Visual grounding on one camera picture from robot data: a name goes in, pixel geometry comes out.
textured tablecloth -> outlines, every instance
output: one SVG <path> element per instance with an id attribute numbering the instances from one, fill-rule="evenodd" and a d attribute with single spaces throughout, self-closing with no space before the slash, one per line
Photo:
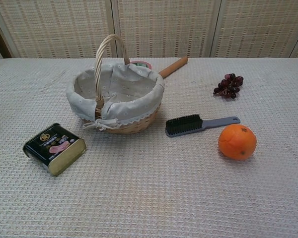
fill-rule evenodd
<path id="1" fill-rule="evenodd" d="M 160 71 L 177 59 L 142 60 Z M 298 59 L 189 59 L 136 135 L 83 130 L 71 111 L 67 81 L 93 63 L 0 60 L 0 237 L 298 238 Z M 231 72 L 245 78 L 238 97 L 213 96 Z M 223 127 L 165 135 L 167 119 L 190 114 L 238 116 L 257 136 L 254 155 L 223 157 Z M 87 144 L 58 177 L 22 151 L 55 122 Z"/>

spam can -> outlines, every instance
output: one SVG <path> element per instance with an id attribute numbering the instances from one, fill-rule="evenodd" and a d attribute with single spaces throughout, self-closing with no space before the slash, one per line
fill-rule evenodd
<path id="1" fill-rule="evenodd" d="M 57 176 L 86 151 L 86 144 L 83 139 L 55 123 L 27 141 L 23 151 Z"/>

orange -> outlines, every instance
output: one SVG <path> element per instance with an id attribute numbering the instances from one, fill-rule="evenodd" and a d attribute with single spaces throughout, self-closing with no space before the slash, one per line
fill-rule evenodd
<path id="1" fill-rule="evenodd" d="M 246 160 L 254 153 L 257 139 L 248 127 L 232 124 L 221 132 L 218 143 L 225 156 L 234 160 Z"/>

grape cluster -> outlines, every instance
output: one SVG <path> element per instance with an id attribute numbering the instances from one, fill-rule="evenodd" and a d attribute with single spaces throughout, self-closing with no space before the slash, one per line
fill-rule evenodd
<path id="1" fill-rule="evenodd" d="M 213 94 L 236 98 L 236 93 L 240 91 L 239 87 L 243 85 L 243 80 L 242 76 L 236 77 L 234 73 L 226 74 L 221 83 L 218 84 L 218 88 L 214 89 Z"/>

brush bristles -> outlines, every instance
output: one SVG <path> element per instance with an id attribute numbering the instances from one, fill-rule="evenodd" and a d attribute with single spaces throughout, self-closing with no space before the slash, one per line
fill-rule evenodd
<path id="1" fill-rule="evenodd" d="M 202 127 L 203 120 L 199 115 L 190 115 L 168 120 L 165 124 L 169 134 L 178 134 Z"/>

